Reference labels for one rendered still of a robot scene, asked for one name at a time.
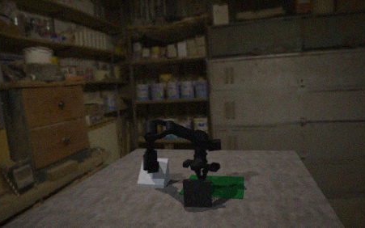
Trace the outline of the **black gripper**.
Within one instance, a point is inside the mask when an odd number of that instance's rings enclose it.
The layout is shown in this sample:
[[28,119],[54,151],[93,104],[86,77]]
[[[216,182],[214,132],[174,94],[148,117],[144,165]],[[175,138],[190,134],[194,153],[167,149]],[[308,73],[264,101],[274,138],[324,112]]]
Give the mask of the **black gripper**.
[[[207,156],[207,153],[206,152],[203,153],[203,154],[197,154],[197,153],[195,153],[194,157],[195,156],[197,156],[197,158],[203,157],[204,160],[205,160],[205,164],[206,164],[206,166],[204,167],[203,170],[201,169],[200,171],[195,171],[196,174],[197,174],[197,177],[203,173],[203,179],[206,179],[206,176],[207,176],[208,171],[214,171],[214,172],[216,172],[216,171],[218,171],[221,168],[220,163],[207,164],[208,161],[206,161],[206,156]],[[192,162],[191,159],[188,159],[188,160],[184,161],[183,162],[183,167],[184,168],[189,168],[191,162]]]

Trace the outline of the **green circuit board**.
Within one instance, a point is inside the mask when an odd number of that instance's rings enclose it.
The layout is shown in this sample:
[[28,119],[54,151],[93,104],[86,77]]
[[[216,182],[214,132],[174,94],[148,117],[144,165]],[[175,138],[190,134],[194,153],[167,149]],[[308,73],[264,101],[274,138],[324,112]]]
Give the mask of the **green circuit board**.
[[212,182],[211,197],[243,199],[244,177],[207,175],[206,179]]

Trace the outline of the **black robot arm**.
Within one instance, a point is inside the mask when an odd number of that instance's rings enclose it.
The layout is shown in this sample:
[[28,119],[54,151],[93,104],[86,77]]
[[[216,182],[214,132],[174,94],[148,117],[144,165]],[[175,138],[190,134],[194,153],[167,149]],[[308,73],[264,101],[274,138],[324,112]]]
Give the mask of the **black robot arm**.
[[[166,129],[157,133],[157,125],[166,126]],[[216,151],[221,150],[220,139],[209,139],[209,135],[202,130],[192,130],[184,126],[174,123],[172,120],[148,120],[144,122],[144,139],[146,141],[146,151],[142,156],[142,169],[147,173],[158,172],[159,162],[157,162],[157,150],[155,148],[155,141],[162,139],[167,135],[176,135],[190,141],[191,145],[194,145],[194,152],[197,154],[203,154],[206,150]],[[203,157],[194,157],[190,163],[191,170],[200,171],[206,166]]]

